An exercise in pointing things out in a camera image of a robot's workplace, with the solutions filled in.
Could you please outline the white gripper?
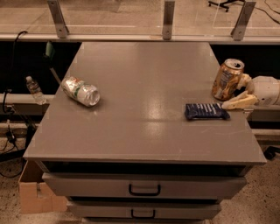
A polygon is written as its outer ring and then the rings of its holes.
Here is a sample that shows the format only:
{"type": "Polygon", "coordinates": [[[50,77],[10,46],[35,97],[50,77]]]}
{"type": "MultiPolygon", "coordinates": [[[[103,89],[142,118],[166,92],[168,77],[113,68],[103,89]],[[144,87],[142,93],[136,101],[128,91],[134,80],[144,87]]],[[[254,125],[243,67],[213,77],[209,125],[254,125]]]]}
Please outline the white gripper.
{"type": "Polygon", "coordinates": [[[271,76],[257,76],[251,78],[249,74],[243,73],[237,84],[237,89],[246,87],[247,91],[236,97],[224,101],[221,107],[225,110],[245,109],[248,106],[280,105],[280,80],[271,76]]]}

